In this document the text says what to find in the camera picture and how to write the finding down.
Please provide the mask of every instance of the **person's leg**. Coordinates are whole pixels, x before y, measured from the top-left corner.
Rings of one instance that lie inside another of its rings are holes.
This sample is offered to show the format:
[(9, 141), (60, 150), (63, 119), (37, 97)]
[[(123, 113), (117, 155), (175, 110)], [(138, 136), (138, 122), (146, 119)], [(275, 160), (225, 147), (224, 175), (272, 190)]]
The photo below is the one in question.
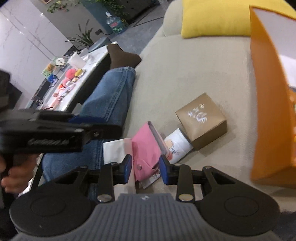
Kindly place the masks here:
[[(83, 104), (80, 115), (101, 117), (106, 123), (123, 126), (133, 91), (135, 70), (122, 67), (109, 70)], [(43, 158), (44, 177), (57, 178), (78, 166), (99, 169), (103, 165), (102, 143), (93, 140), (80, 153), (48, 153)]]

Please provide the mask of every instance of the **pink wallet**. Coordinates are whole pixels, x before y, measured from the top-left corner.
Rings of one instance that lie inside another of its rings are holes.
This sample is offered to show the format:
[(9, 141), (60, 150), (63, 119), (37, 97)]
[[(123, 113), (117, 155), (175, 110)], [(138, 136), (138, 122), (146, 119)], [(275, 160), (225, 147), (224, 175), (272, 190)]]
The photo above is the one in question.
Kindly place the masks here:
[(145, 180), (158, 170), (160, 155), (170, 159), (172, 154), (150, 121), (132, 138), (132, 147), (136, 181)]

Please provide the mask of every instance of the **gray floor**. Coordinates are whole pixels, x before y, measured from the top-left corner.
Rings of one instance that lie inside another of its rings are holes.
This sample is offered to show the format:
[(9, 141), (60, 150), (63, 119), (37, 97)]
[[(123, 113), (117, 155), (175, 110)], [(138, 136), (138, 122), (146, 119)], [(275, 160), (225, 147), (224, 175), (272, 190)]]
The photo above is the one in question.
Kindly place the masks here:
[(163, 23), (165, 11), (161, 6), (155, 6), (140, 16), (128, 29), (114, 37), (118, 45), (127, 52), (139, 54), (149, 43)]

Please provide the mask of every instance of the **foot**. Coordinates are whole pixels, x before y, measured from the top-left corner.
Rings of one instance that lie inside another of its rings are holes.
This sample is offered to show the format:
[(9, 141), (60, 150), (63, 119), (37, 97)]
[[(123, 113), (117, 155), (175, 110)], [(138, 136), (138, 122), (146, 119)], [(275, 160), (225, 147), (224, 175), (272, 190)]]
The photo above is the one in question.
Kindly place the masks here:
[(120, 67), (135, 68), (141, 62), (139, 55), (124, 52), (117, 44), (109, 44), (107, 49), (111, 58), (110, 69)]

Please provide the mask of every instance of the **yellow cushion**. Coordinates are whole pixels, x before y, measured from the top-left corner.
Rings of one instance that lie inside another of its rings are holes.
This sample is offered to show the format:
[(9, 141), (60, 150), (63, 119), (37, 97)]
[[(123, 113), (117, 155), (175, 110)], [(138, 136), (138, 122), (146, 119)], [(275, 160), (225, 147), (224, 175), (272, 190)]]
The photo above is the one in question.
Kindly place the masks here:
[(284, 0), (183, 0), (182, 37), (250, 36), (250, 5), (296, 18), (296, 11)]

